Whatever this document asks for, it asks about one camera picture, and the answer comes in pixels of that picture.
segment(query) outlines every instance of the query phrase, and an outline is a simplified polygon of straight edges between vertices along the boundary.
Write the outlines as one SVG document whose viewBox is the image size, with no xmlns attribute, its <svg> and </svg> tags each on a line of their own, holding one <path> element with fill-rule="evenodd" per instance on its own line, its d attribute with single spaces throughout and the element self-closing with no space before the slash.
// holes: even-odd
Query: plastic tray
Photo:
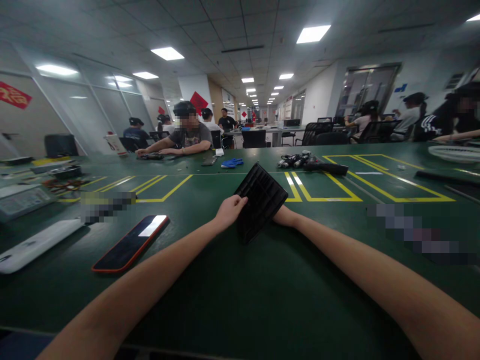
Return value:
<svg viewBox="0 0 480 360">
<path fill-rule="evenodd" d="M 250 243 L 274 217 L 289 194 L 257 162 L 235 194 L 248 197 L 236 221 L 243 244 Z"/>
</svg>

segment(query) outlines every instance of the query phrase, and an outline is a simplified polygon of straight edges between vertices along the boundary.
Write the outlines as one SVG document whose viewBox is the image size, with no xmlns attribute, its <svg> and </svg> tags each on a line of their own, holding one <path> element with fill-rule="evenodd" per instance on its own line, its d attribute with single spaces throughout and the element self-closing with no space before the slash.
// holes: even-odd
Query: gray t-shirt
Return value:
<svg viewBox="0 0 480 360">
<path fill-rule="evenodd" d="M 201 122 L 198 123 L 198 128 L 187 131 L 184 128 L 176 128 L 173 134 L 168 137 L 175 144 L 181 145 L 183 148 L 200 144 L 203 140 L 210 142 L 210 148 L 212 147 L 212 133 L 210 129 Z"/>
</svg>

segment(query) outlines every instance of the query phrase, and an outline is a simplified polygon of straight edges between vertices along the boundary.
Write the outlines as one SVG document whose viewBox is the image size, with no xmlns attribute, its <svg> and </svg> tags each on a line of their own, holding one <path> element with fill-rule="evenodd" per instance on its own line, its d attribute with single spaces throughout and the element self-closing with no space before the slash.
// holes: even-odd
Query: white container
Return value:
<svg viewBox="0 0 480 360">
<path fill-rule="evenodd" d="M 110 145 L 110 149 L 116 152 L 118 156 L 128 155 L 127 150 L 125 150 L 124 146 L 120 142 L 119 137 L 116 134 L 109 131 L 108 134 L 103 138 L 106 140 L 108 145 Z"/>
</svg>

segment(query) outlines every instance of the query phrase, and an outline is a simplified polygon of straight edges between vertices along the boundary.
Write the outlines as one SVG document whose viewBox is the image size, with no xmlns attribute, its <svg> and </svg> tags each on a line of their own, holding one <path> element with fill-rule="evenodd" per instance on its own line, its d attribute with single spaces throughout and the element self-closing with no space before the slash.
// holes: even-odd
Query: phone screen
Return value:
<svg viewBox="0 0 480 360">
<path fill-rule="evenodd" d="M 122 269 L 142 246 L 147 245 L 148 240 L 155 236 L 167 220 L 166 215 L 145 217 L 93 266 L 93 270 Z"/>
</svg>

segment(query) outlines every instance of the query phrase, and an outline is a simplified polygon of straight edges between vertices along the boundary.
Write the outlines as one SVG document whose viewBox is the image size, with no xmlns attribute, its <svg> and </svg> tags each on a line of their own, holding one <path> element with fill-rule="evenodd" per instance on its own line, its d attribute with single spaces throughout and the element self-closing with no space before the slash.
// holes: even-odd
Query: person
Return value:
<svg viewBox="0 0 480 360">
<path fill-rule="evenodd" d="M 475 110 L 480 105 L 480 82 L 469 82 L 445 96 L 445 102 L 421 119 L 413 130 L 413 141 L 450 138 L 455 133 L 480 130 Z"/>
<path fill-rule="evenodd" d="M 426 99 L 428 99 L 428 96 L 423 92 L 416 92 L 403 99 L 406 107 L 404 112 L 400 112 L 398 109 L 393 110 L 401 122 L 393 129 L 393 134 L 390 136 L 390 139 L 393 141 L 406 140 L 405 134 L 409 127 L 415 125 L 420 119 L 423 119 L 427 112 Z"/>
<path fill-rule="evenodd" d="M 131 117 L 128 121 L 130 127 L 123 131 L 123 137 L 133 139 L 139 148 L 146 148 L 149 145 L 147 139 L 150 139 L 150 136 L 145 130 L 142 130 L 142 126 L 145 124 L 138 117 Z"/>
<path fill-rule="evenodd" d="M 211 221 L 124 274 L 75 316 L 37 359 L 113 359 L 137 323 L 207 244 L 235 222 L 247 202 L 238 195 L 225 199 Z M 377 302 L 422 359 L 480 359 L 480 319 L 435 285 L 384 253 L 285 205 L 273 220 L 303 234 Z"/>
<path fill-rule="evenodd" d="M 173 113 L 180 118 L 180 128 L 149 147 L 135 151 L 138 157 L 155 152 L 163 155 L 190 155 L 212 147 L 212 134 L 208 127 L 199 122 L 197 109 L 190 101 L 175 104 Z"/>
<path fill-rule="evenodd" d="M 220 130 L 220 135 L 223 135 L 225 131 L 216 123 L 212 122 L 213 116 L 214 116 L 214 113 L 208 107 L 202 109 L 201 117 L 203 118 L 203 123 L 205 124 L 205 126 L 209 128 L 210 131 Z"/>
<path fill-rule="evenodd" d="M 169 115 L 159 114 L 156 119 L 158 120 L 158 126 L 156 130 L 158 132 L 166 131 L 169 135 L 175 131 L 175 125 L 172 123 L 172 119 Z"/>
<path fill-rule="evenodd" d="M 377 100 L 367 101 L 361 107 L 360 114 L 361 116 L 352 122 L 349 121 L 348 116 L 344 118 L 347 128 L 358 126 L 358 132 L 355 134 L 356 138 L 360 138 L 369 122 L 379 120 L 379 102 Z"/>
<path fill-rule="evenodd" d="M 231 116 L 228 116 L 228 111 L 226 108 L 221 109 L 221 118 L 218 120 L 218 126 L 222 129 L 233 130 L 239 127 L 239 123 Z M 223 138 L 223 145 L 233 149 L 234 148 L 234 137 L 225 136 Z"/>
</svg>

